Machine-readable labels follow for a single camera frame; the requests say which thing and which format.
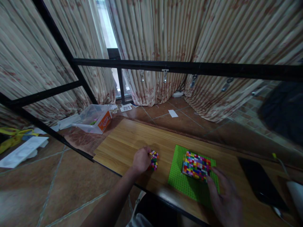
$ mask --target desk surface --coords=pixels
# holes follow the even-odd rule
[[[268,205],[257,200],[237,156],[259,162],[284,201],[289,204],[290,198],[284,193],[285,185],[281,183],[280,178],[287,178],[287,176],[279,164],[127,119],[122,120],[98,146],[95,150],[94,160],[112,171],[124,175],[132,166],[135,152],[139,148],[149,145],[151,149],[159,153],[158,168],[155,172],[144,173],[136,184],[198,219],[212,224],[211,211],[167,184],[176,144],[215,159],[217,166],[235,181],[243,201],[245,226],[287,226]],[[298,225],[291,215],[285,214],[284,218],[292,225]]]

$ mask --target smartphone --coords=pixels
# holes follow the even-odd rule
[[[274,187],[263,167],[259,163],[249,159],[238,157],[238,160],[257,199],[262,203],[288,212],[289,209],[286,203]]]

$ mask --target black cloth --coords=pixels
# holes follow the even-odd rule
[[[260,108],[267,126],[303,146],[303,83],[282,82]]]
[[[143,196],[137,206],[135,215],[137,213],[142,214],[154,227],[178,226],[177,211],[151,193]]]

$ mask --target clear plastic container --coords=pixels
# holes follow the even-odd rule
[[[110,106],[89,105],[80,113],[81,121],[73,123],[85,132],[103,134],[111,122]]]

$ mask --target curtain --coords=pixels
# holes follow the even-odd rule
[[[109,59],[96,1],[44,0],[64,41],[75,58]],[[114,103],[111,68],[79,66],[98,103]]]
[[[1,1],[0,19],[0,83],[1,92],[4,95],[14,100],[77,80],[32,1]],[[91,36],[96,35],[92,30],[91,28]],[[94,54],[97,57],[102,56],[98,43],[89,44],[86,38],[89,36],[88,33],[81,37],[74,33],[66,32],[66,34],[68,37],[74,36],[74,40],[81,42],[81,45],[95,48],[95,50],[82,50],[82,56],[94,56]],[[72,52],[74,51],[70,44],[69,48]],[[113,84],[111,74],[91,68],[89,71],[85,69],[82,71],[86,79],[95,75],[88,82],[91,88],[96,84],[93,92],[99,103],[114,102],[114,88],[110,84]],[[50,124],[81,111],[89,104],[90,100],[84,89],[79,87],[28,105],[24,109]],[[11,113],[3,106],[0,107],[1,126],[21,129],[26,123],[18,115]]]
[[[124,60],[191,61],[204,18],[203,1],[106,1],[120,56]],[[166,102],[184,74],[124,70],[134,103]]]
[[[300,64],[303,21],[300,1],[210,1],[194,53],[195,62]],[[203,118],[219,122],[246,103],[262,80],[198,76],[185,100]]]
[[[107,0],[107,6],[123,59],[298,64],[302,58],[299,1]],[[164,84],[163,73],[124,72],[136,104],[163,103],[183,85],[184,99],[213,122],[231,115],[262,84],[200,75],[191,86],[193,75],[175,73]]]

